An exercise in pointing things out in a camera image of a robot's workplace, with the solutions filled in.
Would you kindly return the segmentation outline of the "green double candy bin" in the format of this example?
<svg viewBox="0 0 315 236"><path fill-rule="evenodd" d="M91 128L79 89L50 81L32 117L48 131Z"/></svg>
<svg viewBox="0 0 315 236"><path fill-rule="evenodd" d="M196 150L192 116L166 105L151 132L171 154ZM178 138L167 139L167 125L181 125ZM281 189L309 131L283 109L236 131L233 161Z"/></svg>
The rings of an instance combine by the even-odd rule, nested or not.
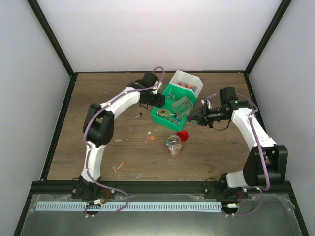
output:
<svg viewBox="0 0 315 236"><path fill-rule="evenodd" d="M187 121L187 116L184 115L184 105L175 103L182 98L187 99L188 110L190 111L196 102L193 90L169 83L162 94L165 96L165 104L162 108L153 108L150 113L153 121L156 124L166 126L170 130L182 131Z"/></svg>

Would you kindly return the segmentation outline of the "green slotted scoop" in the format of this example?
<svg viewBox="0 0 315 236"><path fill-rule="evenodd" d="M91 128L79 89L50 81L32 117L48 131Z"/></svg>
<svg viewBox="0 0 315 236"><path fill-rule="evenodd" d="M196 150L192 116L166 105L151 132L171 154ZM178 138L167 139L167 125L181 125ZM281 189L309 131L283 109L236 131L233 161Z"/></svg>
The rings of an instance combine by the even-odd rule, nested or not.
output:
<svg viewBox="0 0 315 236"><path fill-rule="evenodd" d="M193 103L189 100L188 97L185 96L174 102L172 104L172 108L177 116L188 116L189 114L191 114L191 110L193 109Z"/></svg>

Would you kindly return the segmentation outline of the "clear plastic jar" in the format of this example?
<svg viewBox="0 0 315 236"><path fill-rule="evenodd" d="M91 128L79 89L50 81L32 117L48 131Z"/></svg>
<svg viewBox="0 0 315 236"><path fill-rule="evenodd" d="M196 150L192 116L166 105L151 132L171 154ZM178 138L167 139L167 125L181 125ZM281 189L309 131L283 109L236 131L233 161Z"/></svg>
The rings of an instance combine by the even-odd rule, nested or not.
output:
<svg viewBox="0 0 315 236"><path fill-rule="evenodd" d="M179 155L182 148L182 141L179 136L171 135L166 141L166 153L172 157Z"/></svg>

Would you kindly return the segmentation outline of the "white candy bin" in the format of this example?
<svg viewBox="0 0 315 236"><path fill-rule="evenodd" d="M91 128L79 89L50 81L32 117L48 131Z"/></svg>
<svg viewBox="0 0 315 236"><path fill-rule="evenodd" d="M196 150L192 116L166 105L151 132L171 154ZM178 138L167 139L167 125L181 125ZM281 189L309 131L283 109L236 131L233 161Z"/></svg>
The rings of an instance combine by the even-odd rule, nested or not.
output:
<svg viewBox="0 0 315 236"><path fill-rule="evenodd" d="M180 70L175 72L169 83L190 89L196 98L203 88L203 83L199 77Z"/></svg>

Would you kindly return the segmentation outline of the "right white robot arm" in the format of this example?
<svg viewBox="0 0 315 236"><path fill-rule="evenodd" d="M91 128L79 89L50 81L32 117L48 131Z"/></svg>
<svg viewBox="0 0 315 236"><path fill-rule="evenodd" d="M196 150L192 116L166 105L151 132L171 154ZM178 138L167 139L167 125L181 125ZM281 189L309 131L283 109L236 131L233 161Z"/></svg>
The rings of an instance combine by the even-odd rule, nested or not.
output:
<svg viewBox="0 0 315 236"><path fill-rule="evenodd" d="M259 187L268 191L272 185L285 181L288 150L271 138L255 114L258 106L251 99L237 93L234 87L224 87L219 92L219 107L212 107L210 97L202 100L202 106L187 116L187 120L200 126L214 128L216 122L228 121L242 134L249 155L239 171L222 174L219 179L219 193L230 198L236 189Z"/></svg>

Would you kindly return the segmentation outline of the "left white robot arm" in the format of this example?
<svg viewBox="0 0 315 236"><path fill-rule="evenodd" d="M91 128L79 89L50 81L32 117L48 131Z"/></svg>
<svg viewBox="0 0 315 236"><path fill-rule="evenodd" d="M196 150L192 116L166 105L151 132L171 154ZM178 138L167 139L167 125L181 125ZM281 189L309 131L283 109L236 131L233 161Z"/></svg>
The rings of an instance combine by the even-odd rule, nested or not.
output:
<svg viewBox="0 0 315 236"><path fill-rule="evenodd" d="M122 92L101 104L90 105L83 125L86 145L84 167L78 178L78 196L94 199L100 194L100 166L103 153L113 138L115 119L134 104L161 108L165 96L158 93L162 84L154 72L146 73L140 80L130 82Z"/></svg>

